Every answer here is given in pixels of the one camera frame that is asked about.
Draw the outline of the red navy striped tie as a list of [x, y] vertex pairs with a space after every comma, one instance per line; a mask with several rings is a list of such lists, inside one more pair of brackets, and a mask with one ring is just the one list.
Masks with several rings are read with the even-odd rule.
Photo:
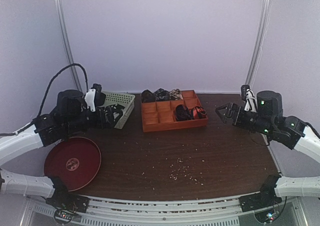
[[187, 121], [193, 119], [188, 107], [184, 104], [177, 105], [174, 114], [176, 121]]

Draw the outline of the orange wooden divider tray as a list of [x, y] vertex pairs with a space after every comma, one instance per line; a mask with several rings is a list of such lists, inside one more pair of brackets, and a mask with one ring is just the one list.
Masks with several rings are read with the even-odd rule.
[[205, 119], [176, 121], [175, 109], [177, 105], [184, 104], [189, 110], [195, 106], [202, 106], [195, 91], [184, 90], [181, 92], [183, 96], [182, 100], [155, 101], [151, 103], [141, 102], [143, 132], [178, 130], [207, 125], [208, 116]]

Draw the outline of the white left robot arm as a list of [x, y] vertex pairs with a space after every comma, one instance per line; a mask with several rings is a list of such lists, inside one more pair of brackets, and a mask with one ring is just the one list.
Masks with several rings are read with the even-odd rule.
[[0, 192], [52, 198], [61, 208], [69, 207], [72, 197], [65, 183], [55, 177], [42, 176], [36, 156], [44, 160], [45, 152], [75, 133], [91, 128], [113, 128], [122, 115], [121, 109], [112, 106], [82, 109], [76, 113], [53, 110], [12, 134], [1, 136]]

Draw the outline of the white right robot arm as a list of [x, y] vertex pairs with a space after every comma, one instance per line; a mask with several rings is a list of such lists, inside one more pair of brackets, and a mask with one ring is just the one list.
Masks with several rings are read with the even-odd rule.
[[269, 176], [256, 196], [260, 206], [268, 206], [276, 197], [320, 196], [320, 135], [307, 122], [295, 116], [275, 112], [250, 111], [235, 103], [215, 110], [222, 122], [249, 132], [257, 132], [272, 144], [282, 173]]

